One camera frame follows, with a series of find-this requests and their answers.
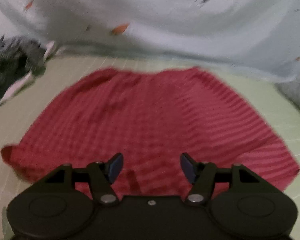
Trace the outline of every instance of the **bed sheet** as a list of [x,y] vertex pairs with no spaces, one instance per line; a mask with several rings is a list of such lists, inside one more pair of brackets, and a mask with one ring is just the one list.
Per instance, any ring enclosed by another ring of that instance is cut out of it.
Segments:
[[275,82],[300,72],[300,0],[0,0],[0,38],[20,34]]
[[[18,143],[24,133],[47,104],[65,87],[81,77],[109,65],[122,69],[156,72],[169,68],[189,67],[186,62],[136,60],[110,57],[66,56],[47,62],[45,74],[34,85],[19,93],[0,108],[0,149],[9,143]],[[245,77],[213,71],[242,94],[284,139],[300,162],[300,112],[271,84]],[[9,201],[29,186],[2,162],[0,155],[0,240],[13,236],[6,219]],[[300,174],[285,191],[297,204],[298,221],[292,237],[300,240]]]

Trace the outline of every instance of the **striped towel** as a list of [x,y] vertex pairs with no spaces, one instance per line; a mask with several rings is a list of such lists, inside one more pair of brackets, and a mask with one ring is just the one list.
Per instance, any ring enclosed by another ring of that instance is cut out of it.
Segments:
[[[85,167],[124,155],[113,188],[123,195],[181,195],[191,185],[180,154],[219,167],[242,163],[284,190],[300,167],[236,92],[194,67],[156,74],[108,68],[61,92],[2,157],[36,181],[63,163]],[[216,192],[225,190],[220,184]],[[87,193],[88,188],[79,187]]]

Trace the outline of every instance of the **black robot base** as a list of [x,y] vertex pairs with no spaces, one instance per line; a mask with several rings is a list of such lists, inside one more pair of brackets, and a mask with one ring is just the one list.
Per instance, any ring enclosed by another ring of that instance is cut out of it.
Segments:
[[[28,240],[288,240],[297,220],[295,203],[240,164],[229,169],[197,163],[181,155],[181,168],[193,184],[180,196],[125,196],[111,184],[123,155],[107,163],[73,169],[59,166],[15,197],[7,209],[14,239]],[[92,200],[74,189],[90,186]],[[215,183],[229,190],[211,199]]]

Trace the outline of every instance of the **screw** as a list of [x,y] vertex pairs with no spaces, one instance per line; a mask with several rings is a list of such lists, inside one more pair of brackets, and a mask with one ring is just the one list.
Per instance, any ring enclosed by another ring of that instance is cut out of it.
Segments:
[[149,200],[149,201],[148,201],[148,205],[154,206],[154,205],[156,205],[156,201],[154,201],[154,200]]
[[188,196],[188,200],[192,203],[198,203],[204,200],[204,197],[200,194],[191,194]]
[[100,200],[103,203],[113,203],[114,201],[117,200],[116,196],[112,195],[112,194],[106,194],[101,196]]

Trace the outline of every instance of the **red towel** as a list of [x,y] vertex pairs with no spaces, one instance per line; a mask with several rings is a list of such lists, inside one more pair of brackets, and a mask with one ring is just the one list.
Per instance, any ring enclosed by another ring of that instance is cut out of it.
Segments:
[[36,181],[63,163],[85,167],[117,152],[124,155],[113,185],[119,196],[185,196],[182,152],[219,167],[242,163],[280,190],[300,170],[256,111],[198,68],[96,71],[60,93],[18,145],[2,149],[2,158]]

